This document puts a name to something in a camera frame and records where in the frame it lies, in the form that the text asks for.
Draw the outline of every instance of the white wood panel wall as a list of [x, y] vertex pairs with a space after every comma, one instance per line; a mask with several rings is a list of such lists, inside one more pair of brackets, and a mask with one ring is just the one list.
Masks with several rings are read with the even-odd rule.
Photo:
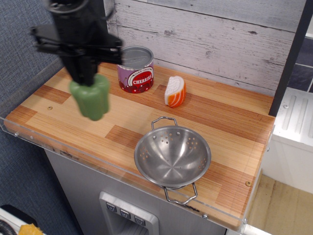
[[151, 49], [155, 64], [274, 96], [304, 4], [115, 0], [105, 9], [115, 7], [109, 32]]

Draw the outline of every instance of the wooden cutting board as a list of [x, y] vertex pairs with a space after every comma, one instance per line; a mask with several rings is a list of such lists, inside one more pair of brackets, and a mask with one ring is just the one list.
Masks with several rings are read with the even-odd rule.
[[[188, 204], [191, 212], [237, 229], [266, 148], [274, 117], [268, 116], [272, 97], [234, 88], [179, 71], [155, 66], [154, 85], [131, 94], [118, 84], [116, 65], [101, 64], [99, 73], [111, 82], [110, 111], [99, 121], [81, 116], [69, 93], [71, 77], [59, 71], [7, 116], [13, 133], [51, 151], [79, 161], [160, 198], [163, 189], [142, 177], [134, 163], [137, 142], [160, 116], [176, 118], [178, 125], [202, 135], [212, 152], [206, 174], [196, 182], [198, 198]], [[187, 96], [176, 108], [164, 104], [170, 76], [184, 78]], [[173, 125], [161, 120], [155, 128]], [[186, 200], [192, 186], [170, 197]]]

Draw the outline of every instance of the screw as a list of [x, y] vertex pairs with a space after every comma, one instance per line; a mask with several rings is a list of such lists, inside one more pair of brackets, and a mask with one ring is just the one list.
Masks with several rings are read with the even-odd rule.
[[33, 34], [37, 33], [37, 28], [36, 27], [31, 27], [30, 30], [31, 30], [31, 32]]
[[53, 7], [53, 8], [57, 8], [59, 5], [58, 5], [57, 2], [54, 2], [54, 3], [52, 3], [50, 6]]

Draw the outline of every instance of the green bell pepper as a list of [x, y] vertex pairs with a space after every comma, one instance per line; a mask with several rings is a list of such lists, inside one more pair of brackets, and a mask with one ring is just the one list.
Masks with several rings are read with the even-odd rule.
[[103, 114], [109, 111], [110, 82], [105, 76], [96, 74], [94, 84], [91, 86], [81, 85], [71, 81], [69, 90], [75, 98], [83, 116], [93, 121], [99, 120]]

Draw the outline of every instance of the cherries can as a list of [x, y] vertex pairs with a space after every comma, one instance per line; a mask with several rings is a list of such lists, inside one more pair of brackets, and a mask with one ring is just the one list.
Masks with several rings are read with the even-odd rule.
[[153, 53], [146, 47], [122, 49], [123, 65], [117, 65], [120, 87], [126, 92], [141, 93], [149, 90], [154, 81]]

